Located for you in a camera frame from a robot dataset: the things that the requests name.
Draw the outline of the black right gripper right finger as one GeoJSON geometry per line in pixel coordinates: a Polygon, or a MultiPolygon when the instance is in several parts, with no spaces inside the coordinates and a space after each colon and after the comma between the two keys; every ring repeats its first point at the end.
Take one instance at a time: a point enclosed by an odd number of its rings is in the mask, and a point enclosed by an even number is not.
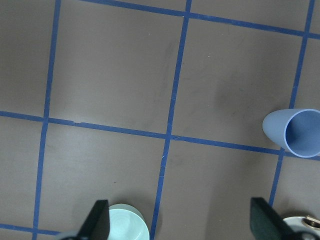
{"type": "Polygon", "coordinates": [[[288,240],[295,235],[262,197],[250,200],[250,230],[256,240],[288,240]]]}

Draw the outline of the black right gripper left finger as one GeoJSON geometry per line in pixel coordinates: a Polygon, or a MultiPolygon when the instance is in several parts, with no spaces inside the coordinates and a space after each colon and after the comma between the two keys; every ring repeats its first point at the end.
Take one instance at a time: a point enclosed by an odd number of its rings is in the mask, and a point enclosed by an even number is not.
{"type": "Polygon", "coordinates": [[[109,202],[97,200],[76,235],[77,240],[107,240],[110,234],[109,202]]]}

